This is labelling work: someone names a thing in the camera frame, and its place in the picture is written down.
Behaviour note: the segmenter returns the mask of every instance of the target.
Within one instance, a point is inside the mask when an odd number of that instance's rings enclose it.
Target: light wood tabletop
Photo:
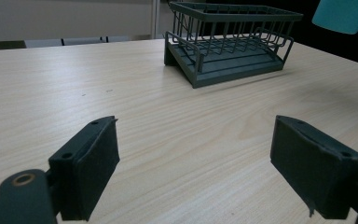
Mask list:
[[[276,115],[358,151],[358,63],[295,43],[282,71],[192,89],[163,57],[163,40],[0,50],[0,183],[114,115],[121,161],[89,223],[354,223],[309,217],[269,152]]]

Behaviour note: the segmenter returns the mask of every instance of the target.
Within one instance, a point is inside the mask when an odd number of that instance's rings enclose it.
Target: dark background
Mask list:
[[[295,23],[291,37],[296,42],[358,62],[358,33],[345,35],[314,25],[311,20],[319,0],[207,0],[215,4],[263,5],[304,15]]]

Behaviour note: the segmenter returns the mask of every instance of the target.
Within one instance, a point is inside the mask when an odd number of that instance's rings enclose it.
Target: dish rack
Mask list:
[[[303,16],[266,6],[176,2],[170,8],[164,63],[179,65],[193,88],[282,70],[293,24]]]

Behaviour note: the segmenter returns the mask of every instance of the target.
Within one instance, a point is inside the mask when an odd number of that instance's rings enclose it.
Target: teal cup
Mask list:
[[[354,35],[358,32],[358,0],[321,0],[312,23],[328,30]]]

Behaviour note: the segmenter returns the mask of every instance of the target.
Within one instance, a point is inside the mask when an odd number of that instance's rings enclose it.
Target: wooden table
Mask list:
[[[194,90],[163,45],[1,50],[0,183],[115,115],[121,162],[90,223],[354,223],[309,218],[269,151],[276,115],[358,151],[358,63],[295,43],[282,71]]]

